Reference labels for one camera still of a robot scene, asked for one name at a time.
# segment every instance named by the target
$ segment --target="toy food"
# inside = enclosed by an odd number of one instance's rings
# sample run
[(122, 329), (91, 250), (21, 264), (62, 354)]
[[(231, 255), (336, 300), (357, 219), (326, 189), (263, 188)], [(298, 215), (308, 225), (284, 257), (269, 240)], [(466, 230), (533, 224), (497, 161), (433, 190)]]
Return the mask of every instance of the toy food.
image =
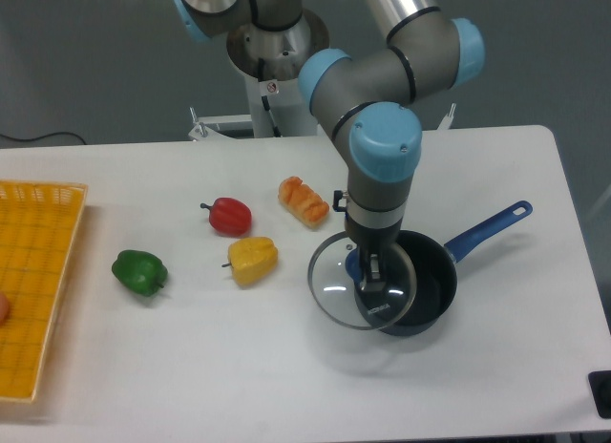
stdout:
[(123, 250), (113, 263), (113, 274), (133, 292), (150, 297), (168, 279), (168, 268), (155, 255), (140, 250)]
[(200, 207), (210, 210), (210, 224), (223, 235), (241, 236), (252, 224), (248, 206), (233, 198), (218, 198), (212, 206), (202, 203)]
[(296, 176), (280, 184), (278, 200), (293, 216), (310, 228), (316, 228), (328, 214), (328, 204)]
[(266, 237), (244, 238), (229, 246), (229, 264), (238, 285), (251, 285), (266, 276), (278, 262), (278, 249)]

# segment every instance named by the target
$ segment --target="yellow plastic basket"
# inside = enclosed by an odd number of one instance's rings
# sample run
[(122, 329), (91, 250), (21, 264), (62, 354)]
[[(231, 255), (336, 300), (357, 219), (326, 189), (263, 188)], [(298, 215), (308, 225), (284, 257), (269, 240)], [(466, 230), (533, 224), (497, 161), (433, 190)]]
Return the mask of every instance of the yellow plastic basket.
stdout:
[(87, 185), (0, 180), (0, 400), (31, 402)]

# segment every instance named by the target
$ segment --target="blue saucepan handle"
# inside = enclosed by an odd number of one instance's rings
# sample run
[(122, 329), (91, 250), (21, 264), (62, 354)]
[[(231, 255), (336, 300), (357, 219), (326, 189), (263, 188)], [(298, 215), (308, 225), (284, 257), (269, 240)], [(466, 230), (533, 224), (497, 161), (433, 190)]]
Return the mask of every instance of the blue saucepan handle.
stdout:
[(518, 201), (516, 204), (503, 209), (498, 214), (493, 215), (486, 221), (474, 226), (473, 228), (461, 233), (452, 240), (445, 243), (446, 250), (455, 264), (464, 259), (467, 254), (474, 250), (478, 245), (503, 231), (508, 226), (521, 221), (533, 212), (533, 206), (528, 201)]

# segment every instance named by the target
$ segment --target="green bell pepper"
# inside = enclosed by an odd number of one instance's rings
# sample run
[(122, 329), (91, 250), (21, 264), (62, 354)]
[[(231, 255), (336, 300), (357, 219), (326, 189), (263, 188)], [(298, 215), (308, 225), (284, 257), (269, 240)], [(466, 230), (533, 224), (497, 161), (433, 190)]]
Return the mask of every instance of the green bell pepper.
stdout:
[(151, 297), (168, 279), (168, 268), (155, 255), (140, 250), (123, 250), (113, 263), (113, 274), (133, 292)]

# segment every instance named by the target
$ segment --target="yellow bell pepper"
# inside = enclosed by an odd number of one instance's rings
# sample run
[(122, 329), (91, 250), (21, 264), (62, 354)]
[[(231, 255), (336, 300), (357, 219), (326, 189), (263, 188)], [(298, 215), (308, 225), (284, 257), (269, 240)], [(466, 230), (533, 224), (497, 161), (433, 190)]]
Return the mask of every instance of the yellow bell pepper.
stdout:
[(228, 257), (236, 283), (251, 285), (276, 266), (278, 249), (266, 237), (244, 238), (229, 246)]

